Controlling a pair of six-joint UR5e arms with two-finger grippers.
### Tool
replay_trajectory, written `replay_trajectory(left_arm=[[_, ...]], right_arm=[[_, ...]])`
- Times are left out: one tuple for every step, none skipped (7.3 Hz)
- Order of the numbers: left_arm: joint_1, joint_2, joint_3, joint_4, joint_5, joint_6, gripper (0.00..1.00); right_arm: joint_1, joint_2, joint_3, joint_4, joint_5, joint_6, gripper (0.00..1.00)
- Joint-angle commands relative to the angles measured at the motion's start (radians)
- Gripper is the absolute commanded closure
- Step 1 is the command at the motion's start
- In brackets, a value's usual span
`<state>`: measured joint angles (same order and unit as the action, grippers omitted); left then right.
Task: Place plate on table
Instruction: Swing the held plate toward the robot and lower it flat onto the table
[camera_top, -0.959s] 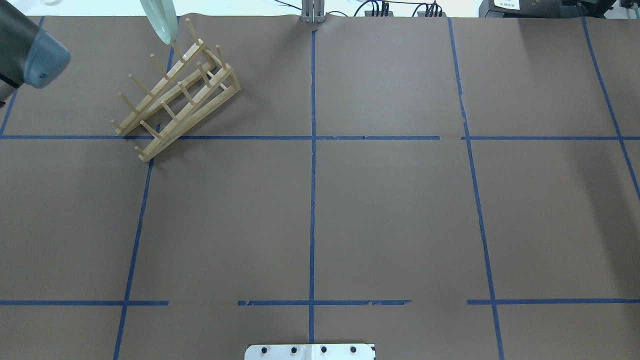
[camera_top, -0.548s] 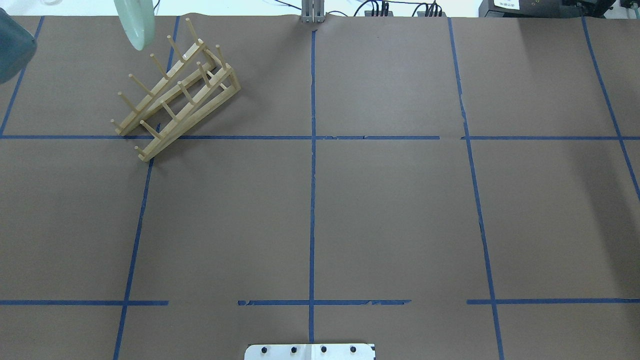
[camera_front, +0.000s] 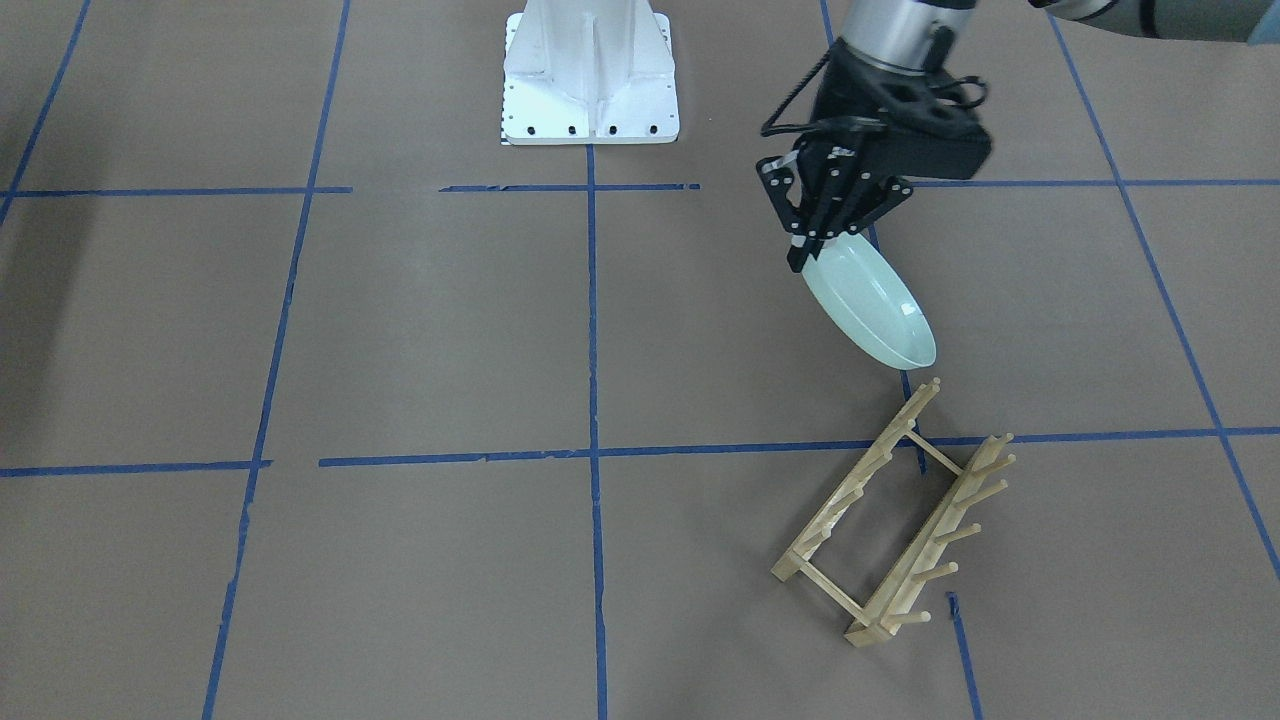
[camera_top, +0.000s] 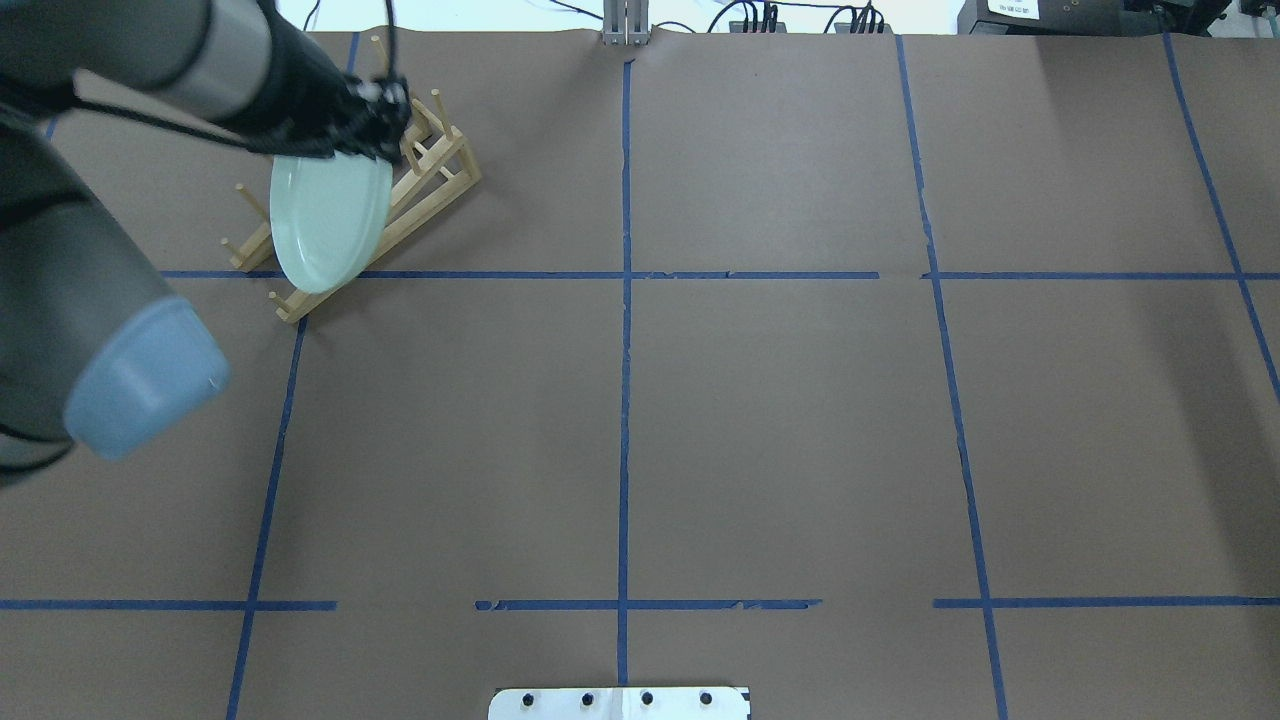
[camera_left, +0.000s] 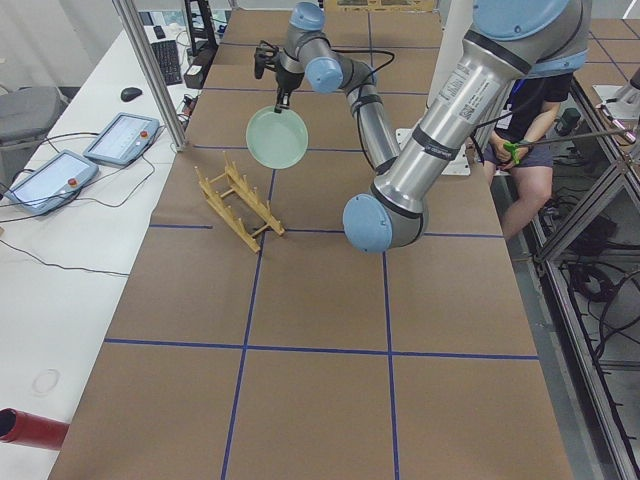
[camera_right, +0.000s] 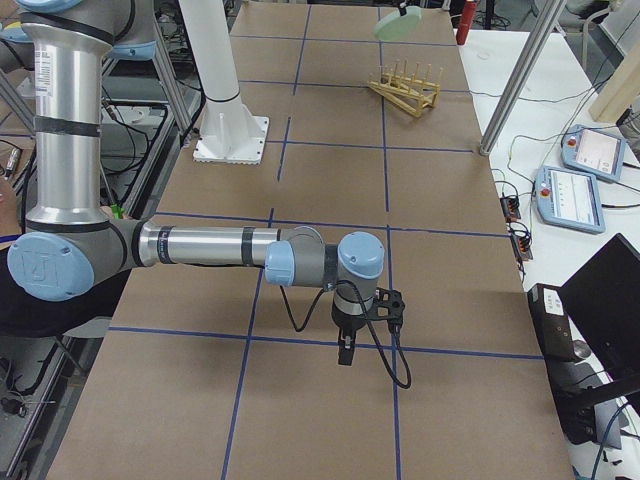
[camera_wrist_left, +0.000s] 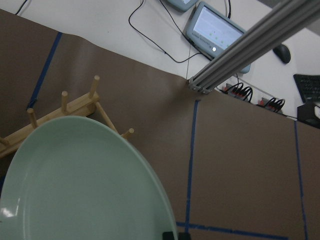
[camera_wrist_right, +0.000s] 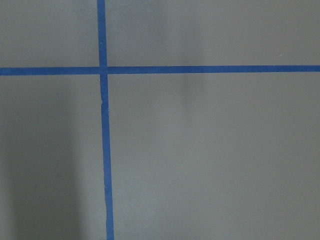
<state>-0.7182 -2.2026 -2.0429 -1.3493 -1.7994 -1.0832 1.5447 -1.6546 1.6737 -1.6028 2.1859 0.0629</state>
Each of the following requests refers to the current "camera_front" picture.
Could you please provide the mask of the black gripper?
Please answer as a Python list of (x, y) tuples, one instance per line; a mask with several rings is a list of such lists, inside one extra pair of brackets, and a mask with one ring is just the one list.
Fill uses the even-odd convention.
[[(801, 273), (826, 243), (858, 233), (914, 195), (909, 178), (970, 179), (995, 142), (977, 111), (988, 95), (977, 76), (956, 78), (941, 65), (922, 74), (886, 70), (847, 45), (831, 46), (794, 87), (796, 97), (820, 81), (797, 133), (797, 155), (755, 164), (765, 196), (790, 236), (787, 264)], [(826, 158), (842, 147), (846, 158)]]

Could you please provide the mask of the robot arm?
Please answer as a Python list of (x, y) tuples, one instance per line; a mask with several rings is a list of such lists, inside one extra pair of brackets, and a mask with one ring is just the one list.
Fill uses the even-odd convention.
[(782, 122), (788, 104), (781, 102), (762, 124), (764, 137), (794, 137), (787, 154), (756, 164), (791, 237), (791, 272), (904, 202), (914, 179), (969, 181), (989, 158), (995, 141), (978, 111), (988, 85), (945, 67), (975, 9), (974, 1), (852, 3), (797, 85), (818, 83), (806, 120)]

